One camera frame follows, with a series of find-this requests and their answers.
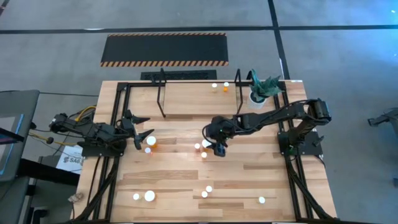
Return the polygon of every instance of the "yellow cable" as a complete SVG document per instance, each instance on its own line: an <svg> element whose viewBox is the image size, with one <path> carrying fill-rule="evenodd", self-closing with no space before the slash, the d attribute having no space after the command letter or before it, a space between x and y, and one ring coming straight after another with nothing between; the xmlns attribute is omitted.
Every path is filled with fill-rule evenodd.
<svg viewBox="0 0 398 224"><path fill-rule="evenodd" d="M79 116L75 119L75 121L79 121L80 118L81 118L81 116L82 116L86 111L88 111L89 109L95 109L95 108L96 108L95 106L88 106L88 107L86 107L86 108L79 114ZM46 137L43 137L43 136L41 136L41 135L38 135L38 134L35 134L35 133L32 133L32 132L30 132L29 134L32 135L32 136L35 137L35 138L38 138L38 139L41 139L41 140L44 140L44 141L48 141L48 140L49 140L49 139L46 138ZM59 145L61 145L61 146L75 146L75 145L76 145L75 143L58 142L58 141L54 141L54 143L55 143L55 144L59 144Z"/></svg>
<svg viewBox="0 0 398 224"><path fill-rule="evenodd" d="M44 140L44 141L48 141L49 139L43 136L40 136L38 134L35 133L29 133L30 135L32 135L35 138ZM58 142L58 141L54 141L55 144L59 144L61 146L76 146L76 143L68 143L68 142Z"/></svg>
<svg viewBox="0 0 398 224"><path fill-rule="evenodd" d="M86 109L84 109L84 110L79 114L79 116L78 116L77 118L75 118L75 121L79 121L80 118L81 118L81 116L82 116L87 110L89 110L89 109L95 109L95 108L96 108L95 106L88 106L88 107L86 107Z"/></svg>

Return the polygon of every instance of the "table leg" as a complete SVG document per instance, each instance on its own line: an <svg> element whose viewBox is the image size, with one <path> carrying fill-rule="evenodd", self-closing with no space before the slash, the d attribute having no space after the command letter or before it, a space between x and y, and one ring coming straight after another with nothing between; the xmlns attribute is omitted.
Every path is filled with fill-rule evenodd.
<svg viewBox="0 0 398 224"><path fill-rule="evenodd" d="M38 162L21 159L19 162L18 176L28 176L39 180L47 180L60 184L77 186L78 174L39 164Z"/></svg>

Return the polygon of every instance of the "wooden tabletop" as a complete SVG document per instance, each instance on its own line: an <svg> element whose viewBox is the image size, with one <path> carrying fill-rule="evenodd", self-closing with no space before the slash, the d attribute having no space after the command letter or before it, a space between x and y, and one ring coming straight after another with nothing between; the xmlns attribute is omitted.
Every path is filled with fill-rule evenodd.
<svg viewBox="0 0 398 224"><path fill-rule="evenodd" d="M236 114L236 87L230 83L224 92L219 83L166 83L164 113L166 115Z"/></svg>
<svg viewBox="0 0 398 224"><path fill-rule="evenodd" d="M285 83L290 102L306 99L302 82ZM110 122L116 85L117 81L103 82L95 122ZM162 88L161 104L164 103L164 94ZM248 94L249 87L243 87L244 102L241 113L263 113L275 109L273 99L269 98L262 109L250 110L246 107ZM277 124L265 126L249 136L236 136L228 140L226 157L216 157L212 151L208 151L208 157L203 160L193 146L202 142L201 129L210 123L212 116L163 118L156 103L156 96L157 87L131 89L129 109L136 116L151 117L149 121L137 125L136 128L138 131L155 129L153 135L158 139L159 146L153 155L150 155L143 150L136 150L132 141L128 141L118 170L112 222L295 220L285 161L279 153L276 138L279 130ZM283 105L282 97L279 96L279 99ZM238 90L236 103L240 103ZM77 192L88 195L96 160L97 158L89 158L84 161ZM324 210L335 217L324 166L314 156L302 156L302 160L309 191ZM98 186L101 164L102 159L98 166L93 193ZM212 186L213 191L209 193L208 198L202 198L201 192L207 185ZM143 196L147 190L155 192L156 199L153 202L132 199L134 193ZM299 190L297 192L302 216L305 217L302 194ZM266 198L265 204L257 202L260 196ZM100 218L104 217L107 198L106 192L101 204ZM76 216L85 206L86 198L75 204Z"/></svg>

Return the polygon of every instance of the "potted plant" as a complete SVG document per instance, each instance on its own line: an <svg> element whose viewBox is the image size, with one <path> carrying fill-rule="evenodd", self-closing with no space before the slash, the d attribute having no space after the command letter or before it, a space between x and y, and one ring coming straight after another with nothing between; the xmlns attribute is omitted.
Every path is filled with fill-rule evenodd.
<svg viewBox="0 0 398 224"><path fill-rule="evenodd" d="M251 75L253 79L253 85L250 85L250 94L248 97L248 108L260 109L264 106L268 97L274 96L280 93L282 90L278 87L279 77L267 78L266 81L260 81L258 79L256 71L251 70Z"/></svg>

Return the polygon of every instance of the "hazard stripe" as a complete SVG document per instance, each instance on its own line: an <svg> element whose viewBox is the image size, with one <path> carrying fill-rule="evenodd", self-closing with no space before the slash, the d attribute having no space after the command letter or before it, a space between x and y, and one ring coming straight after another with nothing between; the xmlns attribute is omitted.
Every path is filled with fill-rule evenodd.
<svg viewBox="0 0 398 224"><path fill-rule="evenodd" d="M177 66L227 66L227 61L143 61L101 62L101 67L177 67Z"/></svg>
<svg viewBox="0 0 398 224"><path fill-rule="evenodd" d="M137 34L137 33L133 33L133 34L109 34L108 37L114 37L114 36L118 36L118 37L125 37L125 36L136 36L136 35L226 35L226 33L216 33L216 32L212 32L212 33L206 33L206 32L201 32L201 33L191 33L191 32L184 32L184 33L147 33L147 34Z"/></svg>

